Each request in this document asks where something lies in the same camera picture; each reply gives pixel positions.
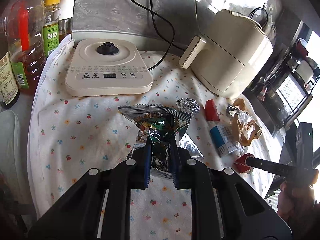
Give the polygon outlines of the right hand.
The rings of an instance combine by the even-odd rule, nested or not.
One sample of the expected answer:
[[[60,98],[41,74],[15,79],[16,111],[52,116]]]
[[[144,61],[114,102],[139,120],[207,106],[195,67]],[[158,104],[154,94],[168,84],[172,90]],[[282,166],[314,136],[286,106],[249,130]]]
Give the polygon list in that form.
[[[316,201],[311,185],[292,187],[287,181],[280,185],[277,214],[288,224],[292,232],[309,230],[316,216]]]

